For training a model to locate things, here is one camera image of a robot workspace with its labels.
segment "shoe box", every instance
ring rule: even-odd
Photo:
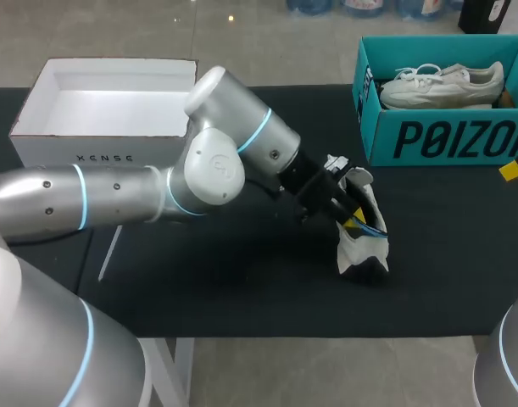
[[[9,137],[24,166],[175,164],[198,61],[49,59]]]
[[[380,104],[376,85],[401,68],[483,69],[497,61],[510,108],[388,110]],[[363,37],[353,99],[372,166],[506,164],[518,154],[518,36]]]

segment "black mat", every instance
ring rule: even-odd
[[[0,89],[0,172],[21,166],[8,133],[28,91]],[[12,251],[75,293],[91,236],[91,231],[84,231],[62,241],[12,248]]]
[[[255,89],[303,138],[364,164],[350,86]],[[246,185],[191,225],[95,233],[79,294],[142,337],[426,337],[488,334],[518,295],[518,182],[495,167],[376,168],[392,277],[337,276],[337,230],[299,226],[293,202]]]

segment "yellow tag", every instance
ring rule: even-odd
[[[355,218],[360,220],[362,223],[366,223],[366,219],[364,218],[364,214],[362,213],[362,208],[358,208],[356,212],[353,214]],[[360,228],[359,224],[353,220],[353,218],[349,219],[347,222],[343,224],[343,227],[354,227]]]
[[[518,178],[518,164],[516,161],[511,161],[509,164],[504,165],[499,169],[506,181],[514,180]]]

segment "white shoe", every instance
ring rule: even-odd
[[[435,74],[420,74],[423,68]],[[486,109],[504,90],[500,62],[485,70],[456,64],[441,70],[434,64],[402,68],[393,81],[381,86],[380,99],[389,109]]]
[[[345,157],[328,156],[325,168],[342,168],[347,163]],[[360,188],[370,201],[376,213],[374,229],[387,233],[385,220],[377,207],[376,197],[371,188],[373,176],[364,168],[353,167],[340,180],[339,186],[345,190],[346,182]],[[339,243],[337,245],[337,268],[341,276],[354,282],[381,282],[388,275],[388,239],[387,236],[374,237],[363,233],[359,228],[344,227],[337,223]]]

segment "water bottle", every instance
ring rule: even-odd
[[[449,0],[448,3],[453,10],[460,11],[464,5],[464,0]]]
[[[398,11],[404,18],[434,20],[443,11],[443,0],[398,0]]]
[[[287,8],[308,15],[317,15],[332,10],[333,3],[333,0],[287,0]]]
[[[355,17],[377,17],[385,8],[385,0],[341,0],[342,7]]]

